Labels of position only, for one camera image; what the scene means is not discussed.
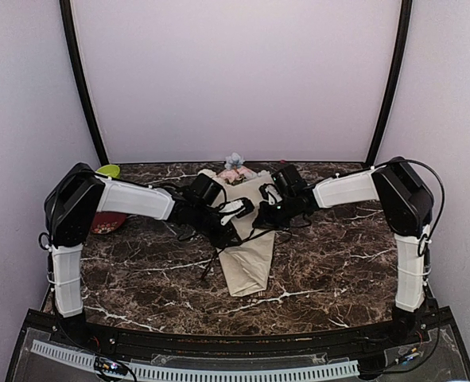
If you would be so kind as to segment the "right black frame post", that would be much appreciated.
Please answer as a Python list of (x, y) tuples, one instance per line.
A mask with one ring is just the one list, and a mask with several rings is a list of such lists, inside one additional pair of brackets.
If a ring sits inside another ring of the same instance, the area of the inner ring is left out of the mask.
[(379, 115), (375, 124), (374, 134), (372, 136), (369, 151), (365, 159), (366, 166), (373, 166), (375, 164), (379, 154), (379, 149), (383, 142), (386, 126), (390, 118), (390, 112), (394, 102), (394, 96), (397, 91), (398, 80), (400, 77), (403, 57), (406, 49), (412, 8), (412, 0), (401, 1), (398, 28), (394, 42), (394, 50), (390, 63), (389, 74), (386, 81), (385, 92), (383, 94)]

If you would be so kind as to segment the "pink fake flower stem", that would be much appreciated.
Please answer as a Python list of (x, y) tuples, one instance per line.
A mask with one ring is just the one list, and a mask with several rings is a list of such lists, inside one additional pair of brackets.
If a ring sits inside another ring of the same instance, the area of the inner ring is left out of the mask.
[(235, 183), (241, 183), (244, 181), (249, 181), (258, 175), (253, 171), (248, 169), (245, 166), (240, 168), (232, 168), (230, 170), (224, 170), (219, 175), (218, 178), (222, 179), (224, 182), (234, 185)]

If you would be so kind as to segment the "peach wrapping paper sheet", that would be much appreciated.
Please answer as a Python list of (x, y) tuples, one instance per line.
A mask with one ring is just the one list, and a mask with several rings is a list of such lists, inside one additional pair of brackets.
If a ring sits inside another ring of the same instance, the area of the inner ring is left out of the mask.
[(229, 201), (246, 197), (254, 205), (252, 213), (231, 220), (238, 235), (245, 242), (227, 248), (219, 254), (230, 296), (244, 297), (264, 291), (269, 280), (275, 232), (265, 233), (262, 229), (253, 229), (252, 224), (258, 215), (259, 203), (262, 201), (259, 187), (273, 182), (270, 174), (264, 172), (263, 175), (238, 185), (229, 185), (212, 170), (203, 169), (201, 173), (220, 183), (226, 190)]

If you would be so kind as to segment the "black twine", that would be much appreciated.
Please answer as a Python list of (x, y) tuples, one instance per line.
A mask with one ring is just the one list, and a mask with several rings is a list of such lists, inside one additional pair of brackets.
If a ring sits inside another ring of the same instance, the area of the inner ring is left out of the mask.
[(200, 281), (207, 278), (213, 263), (225, 254), (221, 259), (221, 267), (227, 284), (252, 282), (265, 286), (270, 274), (274, 245), (285, 244), (292, 237), (293, 233), (289, 229), (262, 231), (253, 228), (246, 238), (236, 237), (230, 243), (216, 248)]

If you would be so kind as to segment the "blue fake flower bunch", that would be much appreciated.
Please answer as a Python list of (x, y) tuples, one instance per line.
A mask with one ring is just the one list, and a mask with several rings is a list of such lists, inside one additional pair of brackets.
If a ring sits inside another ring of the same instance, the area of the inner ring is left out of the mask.
[(239, 170), (243, 167), (244, 157), (236, 152), (225, 158), (224, 167), (226, 170)]

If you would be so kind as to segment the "left black frame post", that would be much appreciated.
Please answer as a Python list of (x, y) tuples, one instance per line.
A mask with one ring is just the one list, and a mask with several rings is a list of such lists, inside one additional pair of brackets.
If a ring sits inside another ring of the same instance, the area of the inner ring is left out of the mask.
[(107, 165), (109, 159), (106, 148), (103, 144), (99, 125), (97, 123), (93, 104), (89, 94), (89, 89), (84, 73), (82, 60), (80, 58), (80, 47), (76, 35), (75, 23), (72, 15), (72, 1), (60, 0), (60, 14), (64, 29), (65, 40), (68, 48), (68, 55), (72, 67), (72, 73), (76, 82), (76, 89), (80, 98), (81, 107), (83, 109), (84, 118), (91, 141), (95, 148), (96, 156), (101, 166)]

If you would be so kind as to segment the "black frame post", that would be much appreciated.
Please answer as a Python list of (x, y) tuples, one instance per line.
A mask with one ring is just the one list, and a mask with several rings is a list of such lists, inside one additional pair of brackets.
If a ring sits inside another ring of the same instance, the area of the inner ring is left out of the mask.
[(386, 126), (390, 118), (390, 112), (394, 102), (394, 96), (397, 91), (398, 80), (400, 77), (403, 57), (406, 49), (412, 8), (412, 0), (401, 1), (398, 28), (394, 42), (394, 50), (390, 63), (389, 74), (386, 81), (385, 92), (383, 94), (379, 115), (375, 124), (374, 134), (372, 136), (369, 151), (365, 159), (366, 166), (373, 166), (375, 164), (379, 154), (379, 149), (383, 142)]
[(84, 118), (91, 141), (95, 148), (96, 156), (101, 166), (107, 165), (109, 159), (106, 148), (103, 144), (99, 125), (97, 123), (93, 104), (89, 94), (89, 89), (84, 73), (82, 60), (80, 58), (80, 47), (76, 35), (75, 23), (72, 15), (72, 1), (60, 0), (60, 14), (64, 29), (65, 40), (68, 48), (68, 55), (72, 67), (72, 73), (76, 82), (76, 89), (80, 98), (81, 107), (83, 109)]

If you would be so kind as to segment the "white fake flower stem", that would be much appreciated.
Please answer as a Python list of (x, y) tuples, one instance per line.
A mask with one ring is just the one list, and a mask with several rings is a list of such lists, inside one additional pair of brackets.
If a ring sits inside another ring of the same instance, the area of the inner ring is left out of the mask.
[(203, 175), (206, 175), (210, 178), (216, 178), (217, 177), (216, 172), (213, 171), (213, 170), (209, 170), (209, 169), (202, 169), (198, 172), (198, 174), (203, 174)]

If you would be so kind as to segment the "small circuit board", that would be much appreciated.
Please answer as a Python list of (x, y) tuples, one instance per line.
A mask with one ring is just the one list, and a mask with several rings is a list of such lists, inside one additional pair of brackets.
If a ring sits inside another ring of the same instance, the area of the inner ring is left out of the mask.
[(128, 374), (127, 367), (105, 357), (96, 357), (93, 367), (96, 372), (105, 375), (126, 376)]

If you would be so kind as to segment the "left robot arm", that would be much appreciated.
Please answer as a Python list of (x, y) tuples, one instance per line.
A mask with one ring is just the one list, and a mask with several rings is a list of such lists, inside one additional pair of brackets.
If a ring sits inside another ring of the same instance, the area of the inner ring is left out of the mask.
[(206, 236), (214, 248), (224, 249), (242, 242), (232, 219), (253, 209), (245, 197), (215, 205), (225, 193), (222, 185), (203, 173), (191, 185), (152, 187), (96, 173), (82, 162), (74, 165), (45, 200), (51, 282), (57, 311), (66, 318), (62, 335), (75, 347), (92, 340), (91, 327), (75, 316), (84, 310), (80, 259), (96, 214), (117, 212), (185, 224)]

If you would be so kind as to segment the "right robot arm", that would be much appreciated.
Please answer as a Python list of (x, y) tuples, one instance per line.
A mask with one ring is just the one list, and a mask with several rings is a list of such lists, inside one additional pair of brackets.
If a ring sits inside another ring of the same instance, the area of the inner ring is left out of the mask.
[(417, 161), (395, 157), (351, 173), (309, 184), (296, 166), (287, 165), (262, 185), (262, 201), (253, 228), (283, 230), (297, 216), (310, 216), (337, 205), (378, 201), (398, 253), (396, 309), (416, 313), (425, 301), (430, 273), (429, 243), (437, 227), (434, 197), (414, 170)]

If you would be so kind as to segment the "green plastic bowl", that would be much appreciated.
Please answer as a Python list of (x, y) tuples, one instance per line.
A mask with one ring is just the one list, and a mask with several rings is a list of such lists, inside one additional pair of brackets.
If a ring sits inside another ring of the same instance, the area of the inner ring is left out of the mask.
[(109, 164), (99, 167), (95, 172), (111, 178), (119, 178), (121, 170), (119, 166)]

